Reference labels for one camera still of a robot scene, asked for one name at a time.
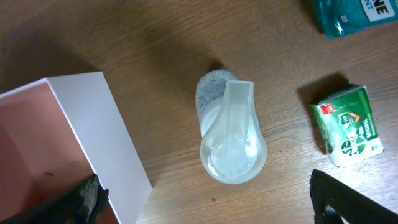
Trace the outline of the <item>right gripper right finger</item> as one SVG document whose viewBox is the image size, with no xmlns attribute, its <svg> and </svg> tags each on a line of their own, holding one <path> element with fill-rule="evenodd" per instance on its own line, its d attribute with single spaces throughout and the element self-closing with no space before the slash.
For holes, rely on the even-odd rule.
<svg viewBox="0 0 398 224">
<path fill-rule="evenodd" d="M 396 213 L 320 170 L 312 171 L 310 198 L 316 224 L 397 223 Z"/>
</svg>

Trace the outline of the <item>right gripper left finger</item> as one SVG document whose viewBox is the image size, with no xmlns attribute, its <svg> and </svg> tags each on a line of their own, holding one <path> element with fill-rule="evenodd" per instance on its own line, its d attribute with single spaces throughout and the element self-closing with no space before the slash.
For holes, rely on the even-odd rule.
<svg viewBox="0 0 398 224">
<path fill-rule="evenodd" d="M 1 221 L 1 224 L 96 224 L 109 200 L 109 190 L 91 174 L 57 198 Z"/>
</svg>

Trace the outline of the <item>green soap packet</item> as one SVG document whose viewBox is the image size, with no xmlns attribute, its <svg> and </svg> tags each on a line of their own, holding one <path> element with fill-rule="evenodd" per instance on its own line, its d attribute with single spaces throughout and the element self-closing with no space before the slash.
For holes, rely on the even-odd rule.
<svg viewBox="0 0 398 224">
<path fill-rule="evenodd" d="M 310 107 L 335 166 L 350 166 L 384 151 L 365 86 L 352 85 Z"/>
</svg>

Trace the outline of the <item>clear purple spray bottle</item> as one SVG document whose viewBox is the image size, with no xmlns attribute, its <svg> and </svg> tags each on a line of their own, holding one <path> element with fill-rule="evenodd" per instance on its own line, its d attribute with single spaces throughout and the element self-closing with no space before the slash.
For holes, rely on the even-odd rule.
<svg viewBox="0 0 398 224">
<path fill-rule="evenodd" d="M 225 184 L 242 184 L 260 173 L 267 146 L 259 128 L 254 84 L 226 69 L 212 70 L 197 83 L 200 158 L 206 171 Z"/>
</svg>

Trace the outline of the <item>blue mouthwash bottle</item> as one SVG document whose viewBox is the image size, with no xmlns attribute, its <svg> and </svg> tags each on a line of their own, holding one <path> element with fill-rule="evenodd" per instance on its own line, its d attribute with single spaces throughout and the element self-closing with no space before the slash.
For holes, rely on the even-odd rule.
<svg viewBox="0 0 398 224">
<path fill-rule="evenodd" d="M 313 0 L 313 8 L 330 39 L 397 21 L 397 0 Z"/>
</svg>

